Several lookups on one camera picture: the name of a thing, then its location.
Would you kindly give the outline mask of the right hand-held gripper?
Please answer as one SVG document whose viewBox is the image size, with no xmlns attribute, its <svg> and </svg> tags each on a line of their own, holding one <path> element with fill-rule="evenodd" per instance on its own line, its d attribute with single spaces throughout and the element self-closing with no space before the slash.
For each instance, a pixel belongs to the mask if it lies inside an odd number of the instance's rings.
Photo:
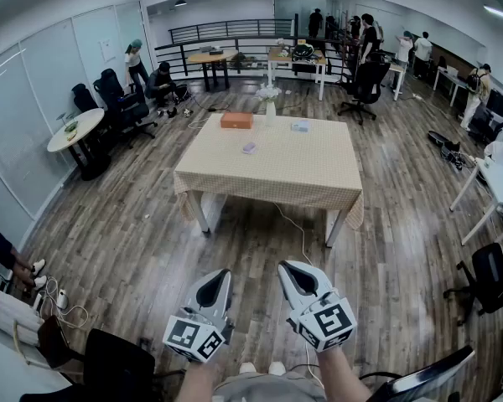
<svg viewBox="0 0 503 402">
<path fill-rule="evenodd" d="M 293 309 L 289 323 L 317 353 L 349 339 L 356 329 L 355 315 L 346 297 L 328 292 L 333 286 L 322 270 L 300 261 L 284 260 L 278 265 L 278 277 Z M 309 297 L 320 298 L 308 305 Z"/>
</svg>

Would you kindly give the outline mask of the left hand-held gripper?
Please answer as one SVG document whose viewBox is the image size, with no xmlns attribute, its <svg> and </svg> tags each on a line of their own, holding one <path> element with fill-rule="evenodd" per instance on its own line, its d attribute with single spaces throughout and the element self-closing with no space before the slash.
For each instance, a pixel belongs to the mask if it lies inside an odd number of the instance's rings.
<svg viewBox="0 0 503 402">
<path fill-rule="evenodd" d="M 232 295 L 233 279 L 228 269 L 201 277 L 187 294 L 187 302 L 194 308 L 181 307 L 169 318 L 163 343 L 191 362 L 211 361 L 231 340 L 234 324 L 226 312 Z"/>
</svg>

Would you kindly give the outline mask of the person's left forearm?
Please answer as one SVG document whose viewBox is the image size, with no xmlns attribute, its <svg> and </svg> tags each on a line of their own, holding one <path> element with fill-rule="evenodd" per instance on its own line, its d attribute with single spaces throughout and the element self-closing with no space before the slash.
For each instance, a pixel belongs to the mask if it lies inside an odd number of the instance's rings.
<svg viewBox="0 0 503 402">
<path fill-rule="evenodd" d="M 212 402 L 220 365 L 216 362 L 190 362 L 175 402 Z"/>
</svg>

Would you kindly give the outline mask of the person's right forearm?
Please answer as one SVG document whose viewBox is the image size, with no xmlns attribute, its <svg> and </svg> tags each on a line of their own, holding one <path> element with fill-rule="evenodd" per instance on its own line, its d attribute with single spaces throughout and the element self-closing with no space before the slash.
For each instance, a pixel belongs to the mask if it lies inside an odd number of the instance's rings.
<svg viewBox="0 0 503 402">
<path fill-rule="evenodd" d="M 317 353 L 317 359 L 328 402 L 366 402 L 371 397 L 340 346 Z"/>
</svg>

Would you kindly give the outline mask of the person's grey shorts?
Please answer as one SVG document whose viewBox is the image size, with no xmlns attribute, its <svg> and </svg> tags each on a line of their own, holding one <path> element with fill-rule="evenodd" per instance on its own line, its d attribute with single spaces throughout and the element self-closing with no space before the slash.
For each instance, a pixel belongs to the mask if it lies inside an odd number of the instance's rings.
<svg viewBox="0 0 503 402">
<path fill-rule="evenodd" d="M 227 378 L 213 393 L 213 402 L 327 402 L 324 390 L 301 374 L 244 373 Z"/>
</svg>

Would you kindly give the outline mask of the black office chair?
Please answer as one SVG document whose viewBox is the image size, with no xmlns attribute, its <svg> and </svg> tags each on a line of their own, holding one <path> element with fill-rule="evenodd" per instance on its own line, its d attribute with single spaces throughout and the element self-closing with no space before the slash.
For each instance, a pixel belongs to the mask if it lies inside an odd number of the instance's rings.
<svg viewBox="0 0 503 402">
<path fill-rule="evenodd" d="M 464 304 L 464 316 L 457 319 L 457 326 L 463 326 L 469 318 L 475 301 L 481 308 L 479 316 L 491 314 L 503 307 L 503 251 L 498 243 L 492 243 L 478 249 L 472 254 L 472 267 L 460 261 L 456 268 L 463 271 L 468 285 L 461 288 L 451 288 L 443 292 L 443 298 L 449 299 L 453 293 L 461 293 L 467 296 Z"/>
<path fill-rule="evenodd" d="M 502 131 L 503 121 L 497 122 L 494 114 L 485 107 L 475 112 L 469 124 L 469 135 L 485 146 L 495 141 Z"/>
<path fill-rule="evenodd" d="M 342 82 L 340 86 L 352 97 L 352 101 L 343 101 L 337 112 L 338 116 L 348 111 L 354 111 L 358 116 L 358 124 L 363 125 L 363 113 L 376 120 L 376 114 L 365 108 L 378 102 L 381 97 L 381 83 L 391 63 L 385 59 L 382 53 L 371 53 L 365 63 L 357 69 L 355 79 L 352 82 Z"/>
<path fill-rule="evenodd" d="M 146 350 L 108 332 L 92 329 L 84 354 L 84 384 L 94 402 L 150 400 L 155 359 Z"/>
<path fill-rule="evenodd" d="M 90 110 L 100 110 L 96 104 L 92 94 L 87 89 L 86 85 L 79 83 L 72 88 L 74 95 L 74 103 L 81 113 Z M 107 131 L 106 113 L 103 113 L 103 118 L 98 125 L 86 136 L 85 143 L 88 146 L 93 156 L 106 156 L 108 154 L 105 140 L 103 139 Z"/>
<path fill-rule="evenodd" d="M 106 104 L 106 122 L 121 139 L 127 140 L 129 148 L 132 148 L 132 139 L 140 134 L 156 138 L 147 127 L 156 127 L 158 124 L 155 121 L 142 123 L 149 116 L 148 105 L 137 93 L 127 94 L 124 91 L 113 69 L 103 70 L 101 77 L 93 85 Z"/>
</svg>

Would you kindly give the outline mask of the black screen on gooseneck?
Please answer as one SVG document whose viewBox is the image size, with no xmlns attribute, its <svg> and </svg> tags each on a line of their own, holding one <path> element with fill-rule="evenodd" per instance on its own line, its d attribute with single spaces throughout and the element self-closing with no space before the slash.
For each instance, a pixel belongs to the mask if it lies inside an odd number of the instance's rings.
<svg viewBox="0 0 503 402">
<path fill-rule="evenodd" d="M 389 378 L 366 402 L 414 402 L 416 399 L 446 384 L 475 355 L 470 345 L 449 356 L 405 376 L 388 372 L 375 372 L 361 376 Z"/>
</svg>

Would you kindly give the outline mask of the orange box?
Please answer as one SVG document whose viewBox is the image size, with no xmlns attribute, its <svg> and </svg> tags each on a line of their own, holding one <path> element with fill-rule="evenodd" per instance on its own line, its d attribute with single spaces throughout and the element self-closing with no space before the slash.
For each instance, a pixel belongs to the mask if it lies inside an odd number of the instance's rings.
<svg viewBox="0 0 503 402">
<path fill-rule="evenodd" d="M 251 129 L 252 125 L 250 112 L 225 112 L 220 118 L 220 127 L 224 129 Z"/>
</svg>

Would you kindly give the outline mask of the black bag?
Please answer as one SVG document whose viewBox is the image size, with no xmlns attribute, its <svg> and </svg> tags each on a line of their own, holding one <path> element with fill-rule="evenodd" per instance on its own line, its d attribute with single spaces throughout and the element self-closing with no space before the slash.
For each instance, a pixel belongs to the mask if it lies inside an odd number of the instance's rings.
<svg viewBox="0 0 503 402">
<path fill-rule="evenodd" d="M 428 131 L 428 139 L 435 144 L 436 146 L 450 151 L 450 152 L 459 152 L 460 150 L 460 143 L 454 143 L 450 141 L 447 137 L 444 137 L 443 135 L 439 134 L 438 132 L 435 131 Z"/>
</svg>

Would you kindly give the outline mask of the round white table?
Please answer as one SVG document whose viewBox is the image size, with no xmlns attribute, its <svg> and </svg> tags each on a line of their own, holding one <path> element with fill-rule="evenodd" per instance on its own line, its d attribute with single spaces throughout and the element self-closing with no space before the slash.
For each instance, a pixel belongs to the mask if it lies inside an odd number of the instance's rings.
<svg viewBox="0 0 503 402">
<path fill-rule="evenodd" d="M 68 150 L 84 181 L 98 178 L 108 169 L 111 163 L 111 158 L 108 155 L 102 157 L 93 156 L 85 143 L 86 136 L 101 121 L 103 113 L 103 109 L 80 113 L 72 119 L 72 121 L 78 122 L 78 126 L 74 131 L 65 132 L 66 125 L 62 126 L 52 136 L 47 145 L 47 151 L 52 153 Z"/>
</svg>

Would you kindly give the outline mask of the wooden-top white table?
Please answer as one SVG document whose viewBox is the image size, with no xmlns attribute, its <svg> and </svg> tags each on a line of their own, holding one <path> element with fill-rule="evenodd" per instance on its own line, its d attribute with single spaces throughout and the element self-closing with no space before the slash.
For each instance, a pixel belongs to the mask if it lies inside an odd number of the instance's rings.
<svg viewBox="0 0 503 402">
<path fill-rule="evenodd" d="M 389 70 L 394 72 L 394 73 L 398 73 L 399 76 L 398 76 L 398 80 L 397 80 L 397 86 L 394 90 L 394 98 L 393 100 L 397 100 L 398 96 L 400 95 L 400 88 L 401 88 L 401 85 L 402 85 L 402 82 L 403 82 L 403 78 L 404 78 L 404 75 L 406 73 L 406 69 L 401 67 L 400 65 L 398 64 L 394 64 L 394 63 L 390 63 L 390 67 L 389 67 Z"/>
<path fill-rule="evenodd" d="M 285 71 L 290 70 L 295 76 L 299 72 L 314 73 L 314 82 L 319 85 L 319 101 L 322 101 L 324 99 L 327 67 L 327 59 L 324 53 L 320 49 L 314 49 L 313 59 L 293 61 L 293 48 L 276 46 L 269 50 L 267 55 L 267 84 L 273 85 L 278 68 Z"/>
</svg>

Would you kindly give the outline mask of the round wooden table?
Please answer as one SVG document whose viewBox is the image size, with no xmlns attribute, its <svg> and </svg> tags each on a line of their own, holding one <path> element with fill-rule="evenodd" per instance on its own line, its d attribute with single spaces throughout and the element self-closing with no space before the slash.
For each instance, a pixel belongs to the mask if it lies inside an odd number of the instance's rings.
<svg viewBox="0 0 503 402">
<path fill-rule="evenodd" d="M 210 84 L 213 84 L 213 86 L 219 84 L 215 66 L 220 64 L 223 71 L 225 89 L 228 90 L 230 88 L 228 62 L 237 55 L 238 51 L 236 49 L 214 50 L 209 53 L 192 54 L 187 58 L 187 62 L 201 66 L 206 91 L 210 91 Z"/>
</svg>

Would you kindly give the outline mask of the brown coat rack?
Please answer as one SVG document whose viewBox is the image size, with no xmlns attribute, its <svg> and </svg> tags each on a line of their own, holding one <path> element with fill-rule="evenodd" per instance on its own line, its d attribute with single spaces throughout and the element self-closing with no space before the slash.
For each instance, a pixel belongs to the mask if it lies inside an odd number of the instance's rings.
<svg viewBox="0 0 503 402">
<path fill-rule="evenodd" d="M 352 27 L 358 26 L 358 22 L 345 10 L 341 13 L 340 26 L 337 30 L 335 44 L 336 52 L 340 57 L 340 74 L 337 84 L 350 84 L 355 81 L 360 59 L 359 34 L 352 33 Z"/>
</svg>

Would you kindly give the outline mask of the black monitor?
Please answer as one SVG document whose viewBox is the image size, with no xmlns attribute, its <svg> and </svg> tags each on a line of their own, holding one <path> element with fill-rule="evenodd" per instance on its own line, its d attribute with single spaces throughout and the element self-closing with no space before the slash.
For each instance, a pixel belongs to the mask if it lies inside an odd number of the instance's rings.
<svg viewBox="0 0 503 402">
<path fill-rule="evenodd" d="M 496 115 L 503 117 L 503 95 L 498 90 L 492 89 L 490 91 L 486 108 Z"/>
</svg>

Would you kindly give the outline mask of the white wall notice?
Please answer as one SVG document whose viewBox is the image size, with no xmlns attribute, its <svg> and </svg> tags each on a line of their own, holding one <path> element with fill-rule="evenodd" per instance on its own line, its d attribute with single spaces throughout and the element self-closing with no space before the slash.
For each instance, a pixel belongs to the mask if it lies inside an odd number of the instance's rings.
<svg viewBox="0 0 503 402">
<path fill-rule="evenodd" d="M 116 52 L 111 39 L 102 39 L 99 41 L 102 58 L 105 63 L 108 63 L 116 58 Z"/>
</svg>

